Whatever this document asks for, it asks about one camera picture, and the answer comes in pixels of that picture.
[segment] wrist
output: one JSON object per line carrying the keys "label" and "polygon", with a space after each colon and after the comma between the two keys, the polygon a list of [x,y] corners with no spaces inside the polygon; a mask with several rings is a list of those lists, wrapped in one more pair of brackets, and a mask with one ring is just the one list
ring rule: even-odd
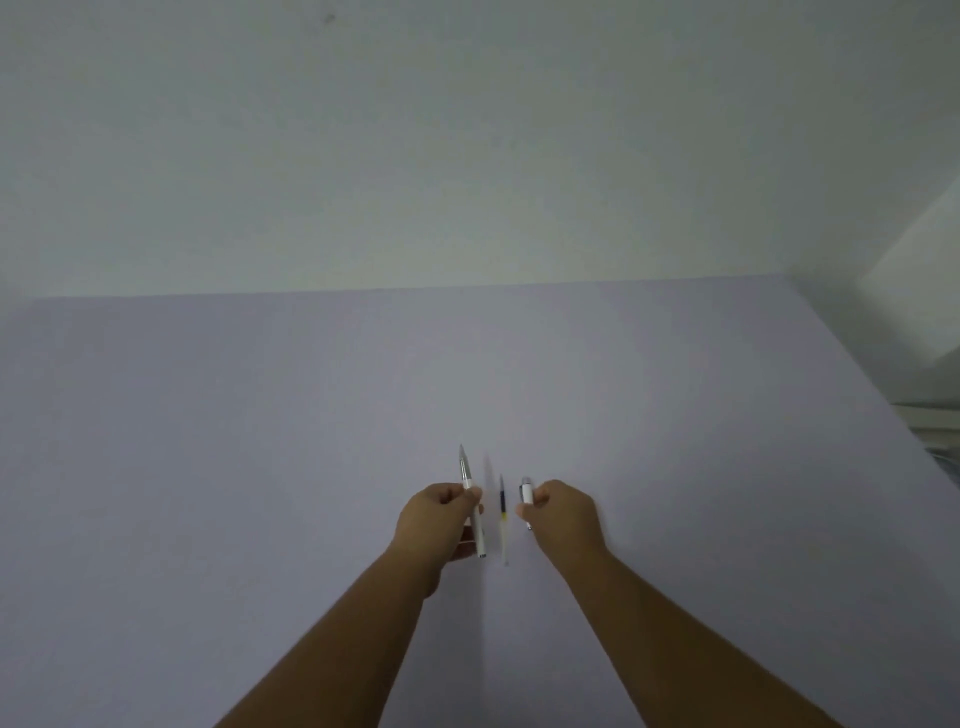
{"label": "wrist", "polygon": [[569,582],[570,579],[576,579],[582,573],[601,568],[610,558],[612,554],[606,545],[600,544],[571,549],[568,553],[559,555],[551,561],[564,581]]}
{"label": "wrist", "polygon": [[390,544],[377,561],[422,592],[423,598],[427,598],[436,588],[440,570],[414,551]]}

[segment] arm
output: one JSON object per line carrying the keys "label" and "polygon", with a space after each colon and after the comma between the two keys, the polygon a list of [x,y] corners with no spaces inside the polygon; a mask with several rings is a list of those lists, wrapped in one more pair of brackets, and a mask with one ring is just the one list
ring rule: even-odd
{"label": "arm", "polygon": [[590,496],[551,480],[516,512],[533,527],[651,728],[838,725],[618,561]]}
{"label": "arm", "polygon": [[375,726],[423,600],[447,561],[476,552],[464,521],[480,495],[439,483],[413,496],[383,555],[218,728]]}

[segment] pen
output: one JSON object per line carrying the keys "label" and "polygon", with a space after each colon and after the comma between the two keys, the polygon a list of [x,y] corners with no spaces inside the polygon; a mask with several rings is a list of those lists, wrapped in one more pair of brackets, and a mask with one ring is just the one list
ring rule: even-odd
{"label": "pen", "polygon": [[503,492],[503,475],[500,476],[500,555],[507,566],[507,496]]}
{"label": "pen", "polygon": [[[523,478],[520,481],[520,500],[524,503],[533,503],[534,502],[534,481],[528,477]],[[534,527],[527,523],[527,530],[532,531]]]}
{"label": "pen", "polygon": [[[467,454],[464,452],[464,446],[460,446],[460,476],[464,479],[464,488],[473,487],[473,478],[470,477],[470,463],[467,462]],[[473,506],[473,513],[470,514],[470,528],[473,529],[473,540],[477,544],[477,556],[485,558],[487,556],[487,544],[483,537],[483,523],[480,521],[480,506]]]}

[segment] right hand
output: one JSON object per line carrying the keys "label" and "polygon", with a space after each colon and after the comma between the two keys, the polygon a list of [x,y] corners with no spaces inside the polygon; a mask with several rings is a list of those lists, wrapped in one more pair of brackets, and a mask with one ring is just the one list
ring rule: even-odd
{"label": "right hand", "polygon": [[516,514],[530,523],[537,543],[557,570],[607,552],[593,498],[561,480],[534,489],[534,502],[519,503]]}

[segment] white wall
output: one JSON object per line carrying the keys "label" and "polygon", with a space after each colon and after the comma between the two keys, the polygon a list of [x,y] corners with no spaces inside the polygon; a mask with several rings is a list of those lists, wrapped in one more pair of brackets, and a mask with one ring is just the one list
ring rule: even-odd
{"label": "white wall", "polygon": [[960,178],[861,276],[798,284],[888,400],[960,404]]}
{"label": "white wall", "polygon": [[923,364],[960,347],[960,178],[857,286]]}
{"label": "white wall", "polygon": [[134,296],[859,265],[960,172],[958,35],[950,0],[7,3],[0,269]]}

